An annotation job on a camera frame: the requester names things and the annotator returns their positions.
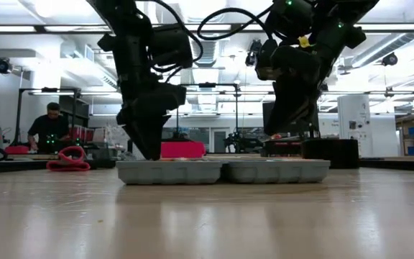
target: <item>man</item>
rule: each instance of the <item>man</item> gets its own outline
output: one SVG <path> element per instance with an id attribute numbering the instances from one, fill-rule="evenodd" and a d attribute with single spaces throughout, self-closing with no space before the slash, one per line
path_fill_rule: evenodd
<path id="1" fill-rule="evenodd" d="M 54 135 L 56 140 L 66 140 L 69 138 L 69 131 L 68 120 L 60 116 L 60 105 L 52 102 L 47 105 L 47 114 L 38 117 L 33 122 L 28 131 L 28 143 L 32 150 L 48 151 L 49 136 Z M 35 135 L 38 135 L 38 143 L 36 143 Z"/>

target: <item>red cable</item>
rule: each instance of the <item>red cable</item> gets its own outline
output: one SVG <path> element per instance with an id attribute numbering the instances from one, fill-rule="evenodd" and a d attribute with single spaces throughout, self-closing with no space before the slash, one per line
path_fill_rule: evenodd
<path id="1" fill-rule="evenodd" d="M 80 154 L 79 158 L 70 158 L 73 155 Z M 72 146 L 62 149 L 58 153 L 60 160 L 47 162 L 47 169 L 55 172 L 66 172 L 66 171 L 88 171 L 91 166 L 84 162 L 86 152 L 82 147 Z"/>

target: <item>yellow tag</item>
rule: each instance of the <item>yellow tag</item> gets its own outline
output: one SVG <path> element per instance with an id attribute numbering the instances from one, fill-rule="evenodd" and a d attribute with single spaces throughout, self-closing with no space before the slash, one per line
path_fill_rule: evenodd
<path id="1" fill-rule="evenodd" d="M 300 41 L 301 47 L 310 47 L 311 44 L 309 44 L 309 40 L 307 37 L 299 37 L 298 40 Z"/>

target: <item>gray plastic tray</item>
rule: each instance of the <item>gray plastic tray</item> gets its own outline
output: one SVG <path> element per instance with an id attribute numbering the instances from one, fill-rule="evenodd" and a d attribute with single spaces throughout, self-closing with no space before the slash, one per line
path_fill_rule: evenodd
<path id="1" fill-rule="evenodd" d="M 226 173 L 234 183 L 318 183 L 328 173 L 325 160 L 230 161 Z"/>
<path id="2" fill-rule="evenodd" d="M 118 176 L 125 184 L 211 184 L 220 178 L 220 161 L 121 161 Z"/>

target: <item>table surface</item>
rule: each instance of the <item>table surface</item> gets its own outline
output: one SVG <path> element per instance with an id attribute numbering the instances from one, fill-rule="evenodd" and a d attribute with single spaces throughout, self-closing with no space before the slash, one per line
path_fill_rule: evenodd
<path id="1" fill-rule="evenodd" d="M 414 172 L 323 183 L 124 186 L 115 170 L 0 173 L 0 258 L 414 258 Z"/>

